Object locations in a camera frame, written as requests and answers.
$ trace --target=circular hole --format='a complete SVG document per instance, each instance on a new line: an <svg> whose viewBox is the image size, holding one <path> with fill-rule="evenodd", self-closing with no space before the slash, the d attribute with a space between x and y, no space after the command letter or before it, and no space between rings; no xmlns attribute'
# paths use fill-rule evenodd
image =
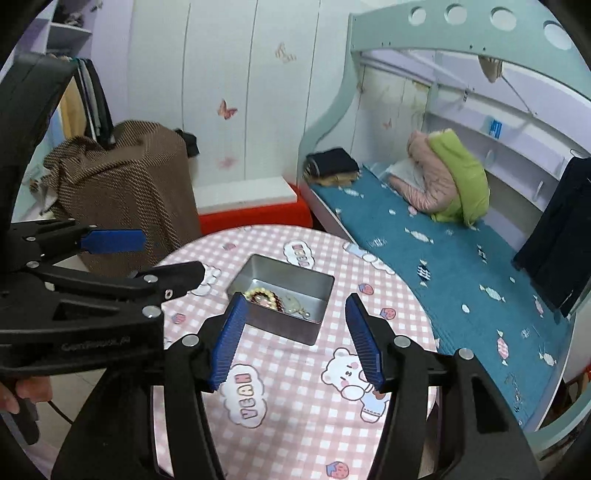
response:
<svg viewBox="0 0 591 480"><path fill-rule="evenodd" d="M564 31L562 26L552 20L544 23L544 35L553 46L560 50L568 50L573 46L569 34Z"/></svg>
<svg viewBox="0 0 591 480"><path fill-rule="evenodd" d="M418 25L425 23L426 18L427 11L423 7L415 7L410 11L408 21L413 27L417 27Z"/></svg>
<svg viewBox="0 0 591 480"><path fill-rule="evenodd" d="M462 25L468 18L468 10L460 4L451 4L445 10L445 19L450 25Z"/></svg>
<svg viewBox="0 0 591 480"><path fill-rule="evenodd" d="M517 26L517 18L511 10L503 7L493 8L491 22L499 30L510 32Z"/></svg>

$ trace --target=jewelry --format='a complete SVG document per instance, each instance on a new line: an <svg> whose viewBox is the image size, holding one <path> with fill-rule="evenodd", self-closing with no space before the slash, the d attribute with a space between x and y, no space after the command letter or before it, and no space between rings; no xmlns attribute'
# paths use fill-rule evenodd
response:
<svg viewBox="0 0 591 480"><path fill-rule="evenodd" d="M278 312L283 312L283 304L281 299L266 288L253 288L243 293L244 297L261 307L265 307Z"/></svg>
<svg viewBox="0 0 591 480"><path fill-rule="evenodd" d="M285 313L288 313L290 315L297 313L297 314L301 315L302 317L304 317L305 319L310 318L310 312L306 311L301 306L301 303L298 301L297 298L295 298L289 294L286 294L283 297L283 306L285 308Z"/></svg>

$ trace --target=white shelf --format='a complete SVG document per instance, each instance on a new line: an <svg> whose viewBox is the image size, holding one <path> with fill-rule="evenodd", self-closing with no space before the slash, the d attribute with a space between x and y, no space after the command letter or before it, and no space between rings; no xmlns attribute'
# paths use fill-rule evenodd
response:
<svg viewBox="0 0 591 480"><path fill-rule="evenodd" d="M551 174L488 135L449 118L431 114L428 127L430 131L453 128L463 145L480 160L487 172L518 192L542 212L546 209L558 185L558 180ZM486 160L490 150L495 152L493 161ZM536 190L542 181L543 187L536 196Z"/></svg>
<svg viewBox="0 0 591 480"><path fill-rule="evenodd" d="M91 35L85 28L52 22L47 48L80 48Z"/></svg>
<svg viewBox="0 0 591 480"><path fill-rule="evenodd" d="M492 141L499 142L501 145L527 158L555 179L560 179L562 176L566 165L564 163L564 157L557 151L552 150L526 132L519 131L519 129L513 128L505 123L503 123L500 139L486 135L483 129L486 127L487 122L489 122L490 117L469 108L461 100L459 102L448 102L437 98L433 102L429 113L447 118L452 122L489 137Z"/></svg>

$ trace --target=purple wall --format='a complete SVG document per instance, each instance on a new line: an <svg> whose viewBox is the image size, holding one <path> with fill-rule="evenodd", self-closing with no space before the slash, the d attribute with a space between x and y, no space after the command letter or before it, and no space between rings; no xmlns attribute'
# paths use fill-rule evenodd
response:
<svg viewBox="0 0 591 480"><path fill-rule="evenodd" d="M95 12L90 58L95 64L113 124L129 119L127 70L134 0L103 0Z"/></svg>

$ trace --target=finger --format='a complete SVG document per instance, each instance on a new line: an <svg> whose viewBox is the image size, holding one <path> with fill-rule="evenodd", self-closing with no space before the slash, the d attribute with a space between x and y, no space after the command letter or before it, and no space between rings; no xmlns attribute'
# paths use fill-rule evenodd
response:
<svg viewBox="0 0 591 480"><path fill-rule="evenodd" d="M5 410L10 413L17 414L20 410L17 399L10 393L4 385L0 383L0 410Z"/></svg>
<svg viewBox="0 0 591 480"><path fill-rule="evenodd" d="M31 377L17 382L17 395L33 403L50 401L53 398L49 377Z"/></svg>

